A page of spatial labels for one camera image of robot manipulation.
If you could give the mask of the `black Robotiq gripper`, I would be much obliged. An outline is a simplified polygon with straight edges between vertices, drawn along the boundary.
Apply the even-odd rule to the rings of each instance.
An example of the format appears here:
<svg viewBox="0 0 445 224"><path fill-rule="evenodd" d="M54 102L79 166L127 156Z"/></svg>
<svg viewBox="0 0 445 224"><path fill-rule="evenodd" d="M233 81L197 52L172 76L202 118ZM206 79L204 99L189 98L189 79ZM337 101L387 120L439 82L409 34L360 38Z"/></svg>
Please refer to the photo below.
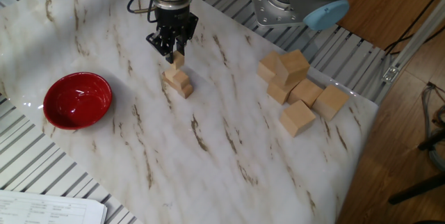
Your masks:
<svg viewBox="0 0 445 224"><path fill-rule="evenodd" d="M176 29L179 32L176 38L177 51L184 56L186 44L193 38L198 17L190 13L190 6L186 6L177 10L157 8L155 18L156 33L149 34L146 40L160 55L165 57L167 62L172 64L174 38L162 36L161 30L166 29L167 32L173 32Z"/></svg>

